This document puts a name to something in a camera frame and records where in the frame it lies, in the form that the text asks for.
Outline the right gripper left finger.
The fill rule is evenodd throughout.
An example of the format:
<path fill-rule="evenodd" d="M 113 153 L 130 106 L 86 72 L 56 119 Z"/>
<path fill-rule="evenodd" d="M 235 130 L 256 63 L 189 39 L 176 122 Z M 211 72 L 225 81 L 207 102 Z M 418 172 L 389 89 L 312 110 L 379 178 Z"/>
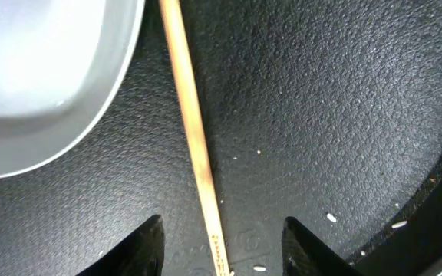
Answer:
<path fill-rule="evenodd" d="M 165 234 L 160 215 L 152 215 L 78 276 L 161 276 Z"/>

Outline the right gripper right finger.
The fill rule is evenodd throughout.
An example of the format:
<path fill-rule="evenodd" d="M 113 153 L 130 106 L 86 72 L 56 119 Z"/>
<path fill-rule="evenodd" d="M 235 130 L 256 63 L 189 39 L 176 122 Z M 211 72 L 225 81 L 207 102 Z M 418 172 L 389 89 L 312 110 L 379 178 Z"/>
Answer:
<path fill-rule="evenodd" d="M 282 261 L 283 276 L 361 276 L 294 217 L 284 221 Z"/>

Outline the wooden chopstick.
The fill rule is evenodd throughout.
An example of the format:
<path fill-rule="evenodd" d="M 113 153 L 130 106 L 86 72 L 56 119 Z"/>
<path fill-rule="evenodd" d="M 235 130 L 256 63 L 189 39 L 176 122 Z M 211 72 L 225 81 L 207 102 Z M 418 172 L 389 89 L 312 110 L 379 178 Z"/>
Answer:
<path fill-rule="evenodd" d="M 216 276 L 230 276 L 231 270 L 180 2 L 159 0 L 159 5 Z"/>

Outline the light grey plate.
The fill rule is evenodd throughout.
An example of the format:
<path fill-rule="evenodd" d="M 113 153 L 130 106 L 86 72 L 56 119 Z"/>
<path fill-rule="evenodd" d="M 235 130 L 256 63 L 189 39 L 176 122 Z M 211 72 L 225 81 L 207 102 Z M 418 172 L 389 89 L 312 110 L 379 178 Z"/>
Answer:
<path fill-rule="evenodd" d="M 144 0 L 0 0 L 0 178 L 78 144 L 130 65 Z"/>

